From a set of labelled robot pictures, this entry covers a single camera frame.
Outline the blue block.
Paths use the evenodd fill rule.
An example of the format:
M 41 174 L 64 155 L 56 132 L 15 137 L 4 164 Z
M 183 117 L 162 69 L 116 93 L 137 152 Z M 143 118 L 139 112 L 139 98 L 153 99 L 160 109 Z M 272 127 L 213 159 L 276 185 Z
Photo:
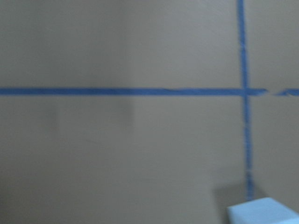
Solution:
M 261 198 L 229 206 L 231 224 L 297 224 L 299 214 L 273 198 Z

